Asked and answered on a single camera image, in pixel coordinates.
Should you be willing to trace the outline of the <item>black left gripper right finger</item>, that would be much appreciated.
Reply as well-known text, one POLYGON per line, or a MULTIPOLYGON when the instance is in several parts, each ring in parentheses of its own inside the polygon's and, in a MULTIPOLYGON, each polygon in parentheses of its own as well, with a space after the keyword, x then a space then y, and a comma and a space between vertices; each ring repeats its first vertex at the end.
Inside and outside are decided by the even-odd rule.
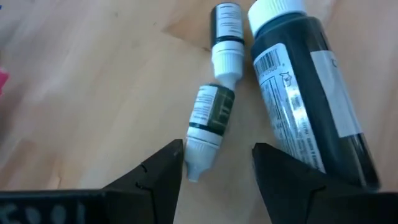
POLYGON ((267 143, 252 149, 272 223, 397 223, 397 193, 372 192, 312 169, 267 143))

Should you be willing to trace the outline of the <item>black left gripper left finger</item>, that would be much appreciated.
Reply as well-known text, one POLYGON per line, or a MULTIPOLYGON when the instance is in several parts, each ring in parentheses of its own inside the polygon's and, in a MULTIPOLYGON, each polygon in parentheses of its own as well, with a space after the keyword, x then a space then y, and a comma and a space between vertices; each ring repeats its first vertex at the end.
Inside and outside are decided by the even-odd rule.
POLYGON ((174 222, 182 183, 183 141, 174 139, 136 168, 108 184, 110 223, 174 222))

